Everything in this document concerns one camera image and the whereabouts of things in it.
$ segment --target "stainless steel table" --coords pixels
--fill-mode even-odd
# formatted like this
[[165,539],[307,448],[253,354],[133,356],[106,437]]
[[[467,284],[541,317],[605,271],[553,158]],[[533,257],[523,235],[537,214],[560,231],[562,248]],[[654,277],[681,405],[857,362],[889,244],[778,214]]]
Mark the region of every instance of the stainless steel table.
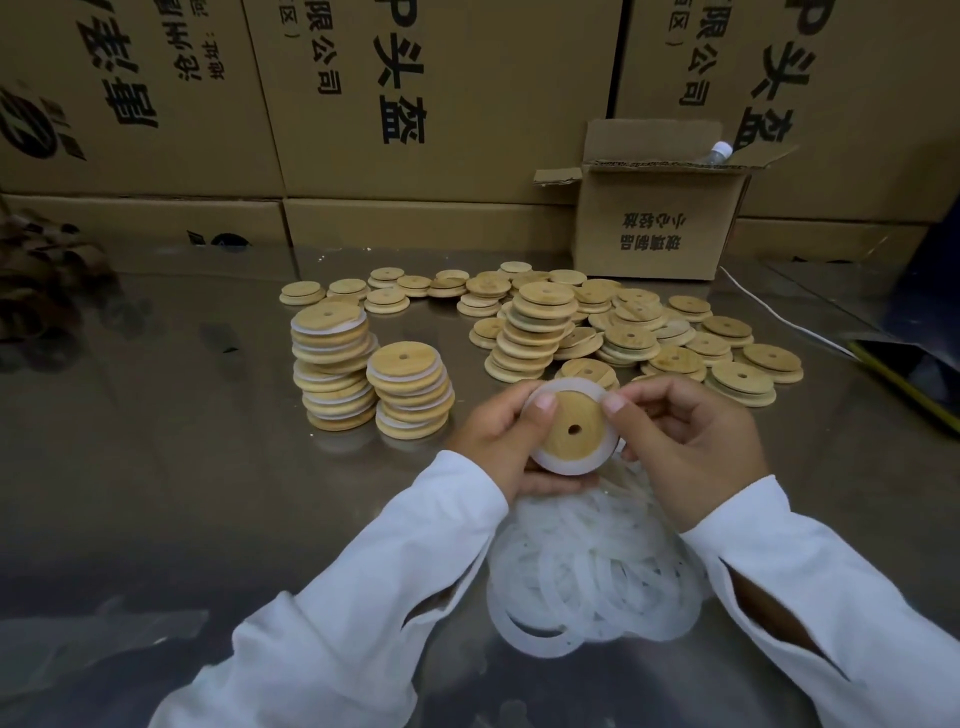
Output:
[[[121,656],[88,671],[111,688],[81,674],[0,711],[0,724],[38,725],[31,721],[60,710],[81,726],[78,704],[130,697],[129,675],[139,668],[156,687],[152,708],[199,665],[229,654],[240,619],[323,570],[441,447],[444,433],[399,444],[372,424],[342,434],[307,424],[290,378],[291,311],[276,300],[284,281],[365,278],[382,265],[476,272],[505,255],[299,250],[291,260],[269,249],[177,249],[138,251],[135,264],[120,257],[132,272],[79,302],[83,325],[71,336],[0,345],[0,615],[89,614],[124,595],[132,612],[205,608],[211,619],[182,646],[185,655],[156,664],[153,650]],[[538,268],[568,265],[527,259]],[[726,264],[803,326],[827,335],[866,326],[760,263]],[[715,311],[750,322],[757,340],[800,355],[804,382],[780,388],[778,401],[756,414],[794,507],[836,529],[921,612],[960,635],[957,442],[722,277],[644,285],[662,295],[708,294]],[[503,386],[484,373],[485,353],[467,339],[473,320],[452,303],[415,301],[371,319],[383,344],[419,339],[440,349],[457,390],[454,424]],[[715,600],[673,643],[620,641],[538,661],[492,629],[484,578],[428,645],[412,725],[817,724],[808,700]]]

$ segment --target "white long-sleeve shirt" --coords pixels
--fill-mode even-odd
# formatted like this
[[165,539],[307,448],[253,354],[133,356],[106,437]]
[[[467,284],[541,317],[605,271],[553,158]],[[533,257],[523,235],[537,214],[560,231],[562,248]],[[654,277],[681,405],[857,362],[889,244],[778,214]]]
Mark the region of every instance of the white long-sleeve shirt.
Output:
[[[475,464],[444,450],[300,594],[233,633],[233,657],[168,695],[151,728],[400,728],[434,624],[456,607],[507,515]],[[768,476],[683,538],[751,640],[806,692],[826,728],[960,726],[960,643]],[[783,604],[828,660],[780,642],[738,606],[726,565]],[[442,608],[407,619],[456,584]]]

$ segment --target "wooden lid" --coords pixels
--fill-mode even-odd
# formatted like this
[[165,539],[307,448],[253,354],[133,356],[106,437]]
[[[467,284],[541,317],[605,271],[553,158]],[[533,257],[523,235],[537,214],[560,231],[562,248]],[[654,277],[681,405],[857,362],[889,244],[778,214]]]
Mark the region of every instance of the wooden lid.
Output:
[[580,285],[585,280],[585,276],[580,271],[571,271],[566,268],[558,268],[557,270],[550,271],[550,280],[555,283],[566,283],[567,285]]
[[711,333],[726,336],[728,339],[745,339],[754,332],[750,324],[729,316],[709,316],[704,319],[701,326]]
[[600,404],[580,392],[555,392],[557,414],[540,449],[566,461],[592,455],[607,434]]
[[467,291],[483,298],[499,298],[510,290],[510,286],[510,279],[500,276],[478,276],[467,281]]
[[696,335],[686,342],[686,347],[702,356],[723,356],[730,352],[730,344],[709,331],[697,331]]
[[738,361],[718,361],[713,365],[714,378],[737,392],[762,395],[774,388],[774,380],[757,367]]
[[351,293],[359,293],[367,287],[367,282],[360,279],[340,279],[334,280],[329,285],[330,293],[339,293],[342,296],[348,296]]
[[430,279],[427,276],[400,276],[396,280],[397,285],[401,285],[404,288],[429,288]]
[[434,365],[437,353],[419,341],[388,344],[370,357],[370,366],[385,376],[422,374]]
[[470,277],[470,274],[467,271],[462,271],[459,268],[447,268],[446,270],[441,271],[437,274],[436,278],[439,279],[460,279],[467,280]]
[[743,348],[743,357],[752,364],[775,372],[796,372],[803,366],[796,354],[770,344],[748,344]]
[[298,312],[293,323],[309,331],[324,331],[360,318],[360,306],[341,301],[320,301]]
[[636,324],[617,324],[604,331],[604,339],[621,349],[650,349],[657,345],[654,332]]
[[530,303],[539,305],[564,305],[573,301],[573,291],[568,286],[549,281],[524,283],[519,292]]
[[500,263],[500,270],[507,273],[526,273],[533,268],[530,263],[524,263],[522,260],[508,260]]
[[652,358],[650,363],[662,372],[678,375],[693,374],[704,368],[704,360],[700,354],[675,346],[660,349],[660,353]]
[[298,280],[295,283],[287,283],[280,289],[280,293],[284,296],[296,298],[298,296],[312,296],[322,290],[324,290],[324,287],[315,280]]
[[695,296],[671,296],[667,299],[667,302],[683,313],[707,313],[710,311],[710,304]]
[[597,330],[592,327],[576,327],[569,334],[567,334],[563,339],[560,340],[561,349],[569,349],[570,347],[575,347],[577,344],[580,344],[584,341],[587,341],[589,338],[597,335]]
[[659,303],[660,296],[645,288],[620,288],[616,297],[624,303]]
[[374,280],[396,280],[402,275],[402,268],[377,268],[370,271],[370,277]]
[[473,331],[477,336],[483,336],[485,339],[495,339],[496,335],[503,330],[503,319],[481,319],[473,325]]

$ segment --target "right hand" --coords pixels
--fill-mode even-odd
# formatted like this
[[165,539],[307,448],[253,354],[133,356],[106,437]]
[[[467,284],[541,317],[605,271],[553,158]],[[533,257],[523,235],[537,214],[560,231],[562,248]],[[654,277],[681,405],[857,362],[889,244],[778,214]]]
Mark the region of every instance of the right hand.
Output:
[[728,498],[770,474],[746,407],[686,376],[635,381],[603,400],[639,459],[667,517],[681,532]]

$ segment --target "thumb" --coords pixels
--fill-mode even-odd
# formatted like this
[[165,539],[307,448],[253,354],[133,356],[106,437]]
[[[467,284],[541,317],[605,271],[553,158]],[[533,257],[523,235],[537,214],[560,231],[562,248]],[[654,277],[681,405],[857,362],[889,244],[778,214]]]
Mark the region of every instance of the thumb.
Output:
[[646,412],[616,392],[604,397],[603,409],[613,427],[641,462],[648,455],[664,452],[664,448],[673,445],[673,440],[654,425]]
[[550,426],[557,414],[557,396],[545,392],[534,397],[530,406],[523,410],[513,427],[507,430],[503,439],[528,457],[542,443],[550,432]]

